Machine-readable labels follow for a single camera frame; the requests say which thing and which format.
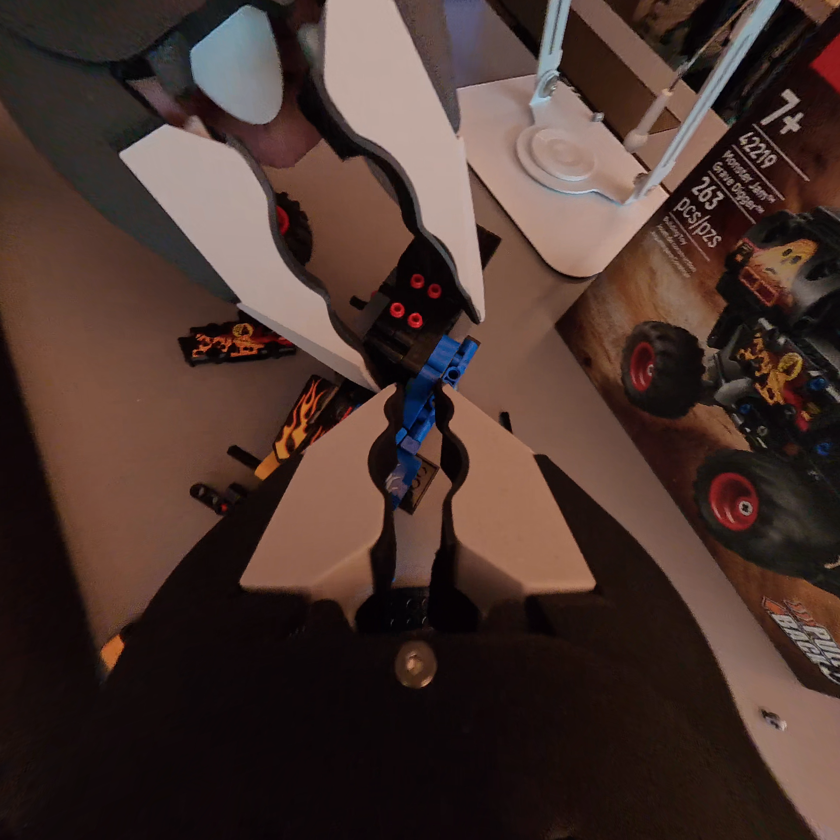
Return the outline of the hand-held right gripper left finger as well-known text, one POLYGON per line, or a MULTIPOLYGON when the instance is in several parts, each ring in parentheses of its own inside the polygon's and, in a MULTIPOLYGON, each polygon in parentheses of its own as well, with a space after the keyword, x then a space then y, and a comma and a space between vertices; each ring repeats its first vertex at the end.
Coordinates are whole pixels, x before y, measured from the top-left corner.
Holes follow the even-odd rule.
POLYGON ((239 583, 247 592, 333 601, 352 626, 393 581, 400 387, 390 385, 311 444, 292 470, 239 583))

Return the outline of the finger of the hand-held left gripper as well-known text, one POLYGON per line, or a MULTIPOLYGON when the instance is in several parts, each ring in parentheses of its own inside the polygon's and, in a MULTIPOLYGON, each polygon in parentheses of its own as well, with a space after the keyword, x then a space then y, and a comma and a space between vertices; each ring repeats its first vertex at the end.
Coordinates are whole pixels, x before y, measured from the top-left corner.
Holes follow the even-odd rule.
POLYGON ((466 147, 452 130, 396 5, 329 1, 318 97, 352 154, 377 162, 399 195, 405 225, 442 257, 475 323, 486 316, 466 147))
POLYGON ((361 339, 280 235, 274 191, 241 143, 165 124, 122 150, 120 159, 243 312, 342 377, 381 390, 361 339))

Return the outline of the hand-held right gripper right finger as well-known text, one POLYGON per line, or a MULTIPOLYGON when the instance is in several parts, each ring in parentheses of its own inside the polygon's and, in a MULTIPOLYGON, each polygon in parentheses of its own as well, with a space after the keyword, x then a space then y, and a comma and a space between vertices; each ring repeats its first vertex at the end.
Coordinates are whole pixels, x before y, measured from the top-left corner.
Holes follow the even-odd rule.
POLYGON ((428 587, 437 631, 473 631, 492 610, 595 591, 536 454, 451 385, 435 394, 450 488, 428 587))

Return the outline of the black tyre red hub wheel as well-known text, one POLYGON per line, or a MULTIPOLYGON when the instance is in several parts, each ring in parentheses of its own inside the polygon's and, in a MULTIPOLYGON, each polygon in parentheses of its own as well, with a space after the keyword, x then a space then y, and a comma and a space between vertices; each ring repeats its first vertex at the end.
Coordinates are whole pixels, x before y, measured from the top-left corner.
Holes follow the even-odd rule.
POLYGON ((276 192, 275 203, 280 235, 295 259, 307 266, 313 252, 312 228, 307 214, 299 201, 287 192, 276 192))

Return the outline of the black orange print side panel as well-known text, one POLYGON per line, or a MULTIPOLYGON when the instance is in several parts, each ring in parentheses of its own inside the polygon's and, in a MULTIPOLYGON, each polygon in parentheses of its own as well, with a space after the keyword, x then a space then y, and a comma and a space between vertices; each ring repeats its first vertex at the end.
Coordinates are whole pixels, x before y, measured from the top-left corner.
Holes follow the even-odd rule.
POLYGON ((177 342, 185 362, 191 367, 279 359, 298 351, 278 332, 242 312, 233 321, 192 327, 177 342))

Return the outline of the blue beam piece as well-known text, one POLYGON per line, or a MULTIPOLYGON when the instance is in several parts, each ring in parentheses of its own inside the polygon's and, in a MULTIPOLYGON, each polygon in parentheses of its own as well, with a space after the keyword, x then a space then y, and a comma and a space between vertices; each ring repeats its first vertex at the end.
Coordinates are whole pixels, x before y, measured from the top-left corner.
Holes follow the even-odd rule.
POLYGON ((436 424, 437 385, 457 390, 479 346, 471 337, 461 343, 441 338, 424 367, 406 385, 402 426, 395 436, 396 465, 386 482, 393 510, 400 507, 418 477, 422 465, 419 449, 436 424))

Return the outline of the black truck body shell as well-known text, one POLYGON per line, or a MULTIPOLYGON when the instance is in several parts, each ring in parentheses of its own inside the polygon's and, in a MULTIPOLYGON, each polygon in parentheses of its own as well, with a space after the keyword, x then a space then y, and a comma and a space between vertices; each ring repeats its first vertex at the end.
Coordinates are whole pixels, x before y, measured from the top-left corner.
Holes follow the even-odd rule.
POLYGON ((420 372, 465 312, 444 263, 417 238, 371 299, 353 297, 351 304, 359 310, 364 349, 385 384, 420 372))

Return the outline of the person's left hand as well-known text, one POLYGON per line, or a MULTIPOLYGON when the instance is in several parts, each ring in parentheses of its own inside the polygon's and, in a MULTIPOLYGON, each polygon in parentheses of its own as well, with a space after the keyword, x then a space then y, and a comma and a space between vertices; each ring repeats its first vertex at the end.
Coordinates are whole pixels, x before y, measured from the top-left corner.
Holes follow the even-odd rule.
POLYGON ((153 78, 136 80, 131 86, 165 121, 183 129, 198 118, 209 130, 235 137, 261 165, 275 169, 292 167, 321 140, 319 131, 298 105, 298 94, 308 74, 308 63, 294 38, 276 37, 285 80, 281 108, 266 124, 251 124, 222 110, 202 92, 177 100, 153 78))

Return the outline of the black orange flame panel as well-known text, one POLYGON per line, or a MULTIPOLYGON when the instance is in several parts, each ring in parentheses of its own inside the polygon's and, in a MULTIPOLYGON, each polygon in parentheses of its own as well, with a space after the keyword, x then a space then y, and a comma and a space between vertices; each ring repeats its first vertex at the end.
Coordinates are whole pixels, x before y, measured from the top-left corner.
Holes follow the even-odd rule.
POLYGON ((281 425, 268 455, 255 468, 255 477, 258 480, 268 478, 291 456, 302 453, 373 395, 372 391, 351 381, 333 382, 318 374, 311 375, 281 425))

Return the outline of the black connector red pin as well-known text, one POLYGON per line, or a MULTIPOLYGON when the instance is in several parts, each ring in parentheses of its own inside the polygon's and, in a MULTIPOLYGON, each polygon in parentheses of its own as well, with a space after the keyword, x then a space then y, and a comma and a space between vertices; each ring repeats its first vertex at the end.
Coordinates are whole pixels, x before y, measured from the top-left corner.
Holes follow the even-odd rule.
POLYGON ((227 516, 249 495, 249 490, 237 482, 231 483, 224 490, 218 490, 206 483, 197 482, 191 485, 189 492, 191 498, 219 517, 227 516))

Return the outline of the toy set cardboard box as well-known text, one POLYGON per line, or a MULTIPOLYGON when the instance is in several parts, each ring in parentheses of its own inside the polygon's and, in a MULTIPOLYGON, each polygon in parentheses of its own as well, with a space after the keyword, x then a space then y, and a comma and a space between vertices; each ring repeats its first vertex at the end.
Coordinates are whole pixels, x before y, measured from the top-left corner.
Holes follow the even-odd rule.
POLYGON ((556 329, 798 680, 839 694, 833 11, 556 329))

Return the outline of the white tilted board stand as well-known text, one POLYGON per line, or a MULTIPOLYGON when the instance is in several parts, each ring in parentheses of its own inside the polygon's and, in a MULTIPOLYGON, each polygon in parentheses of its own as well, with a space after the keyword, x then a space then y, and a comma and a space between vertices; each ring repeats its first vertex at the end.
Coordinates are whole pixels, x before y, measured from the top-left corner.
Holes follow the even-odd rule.
POLYGON ((599 274, 666 199, 662 181, 779 2, 755 2, 655 166, 646 170, 560 77, 572 2, 551 1, 532 76, 458 89, 469 166, 539 256, 569 278, 599 274))

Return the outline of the white tethered stylus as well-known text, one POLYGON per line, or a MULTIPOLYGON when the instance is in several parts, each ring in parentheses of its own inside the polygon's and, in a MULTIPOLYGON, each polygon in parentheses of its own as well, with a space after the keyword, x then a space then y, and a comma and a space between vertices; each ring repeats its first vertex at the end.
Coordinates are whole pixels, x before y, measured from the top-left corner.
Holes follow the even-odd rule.
POLYGON ((658 39, 657 45, 670 49, 668 61, 679 59, 675 75, 648 106, 637 126, 626 135, 623 147, 635 153, 644 147, 660 115, 670 104, 678 84, 685 76, 705 83, 753 12, 755 2, 701 2, 691 14, 658 39))

